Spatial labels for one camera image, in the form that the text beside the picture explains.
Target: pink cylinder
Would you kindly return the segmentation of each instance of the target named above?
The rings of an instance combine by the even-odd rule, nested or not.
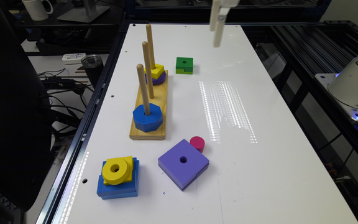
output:
[[[190,139],[190,144],[195,147],[199,152],[203,153],[205,141],[203,138],[195,136]]]

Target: purple square block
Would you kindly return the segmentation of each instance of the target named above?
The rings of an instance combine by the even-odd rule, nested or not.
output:
[[[183,191],[208,168],[209,160],[184,139],[159,157],[158,165]]]

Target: white table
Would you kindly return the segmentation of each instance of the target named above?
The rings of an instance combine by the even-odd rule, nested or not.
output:
[[[147,40],[131,25],[54,223],[357,223],[240,26],[225,27],[218,49],[208,26],[152,29],[155,61],[169,71],[166,139],[129,139]],[[193,57],[194,74],[175,74],[176,57]],[[193,136],[210,163],[182,192],[157,159]],[[102,161],[122,156],[140,160],[139,196],[102,200]]]

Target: white mug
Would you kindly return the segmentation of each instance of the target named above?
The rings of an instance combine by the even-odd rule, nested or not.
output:
[[[47,12],[42,5],[42,1],[47,1],[50,5],[50,12]],[[53,13],[52,4],[48,0],[22,0],[27,12],[34,21],[42,21],[48,19],[48,14]]]

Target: wooden base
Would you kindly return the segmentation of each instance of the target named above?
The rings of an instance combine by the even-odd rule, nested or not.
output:
[[[167,93],[168,93],[168,70],[165,71],[167,73],[167,78],[165,82],[160,85],[153,86],[154,90],[154,99],[149,99],[150,103],[153,103],[161,108],[162,112],[162,124],[155,131],[149,131],[147,133],[137,129],[135,127],[135,121],[132,119],[131,131],[129,132],[129,137],[132,140],[164,140],[165,139],[165,123],[167,120]],[[137,108],[139,105],[143,104],[142,93],[140,91],[137,92],[136,105]]]

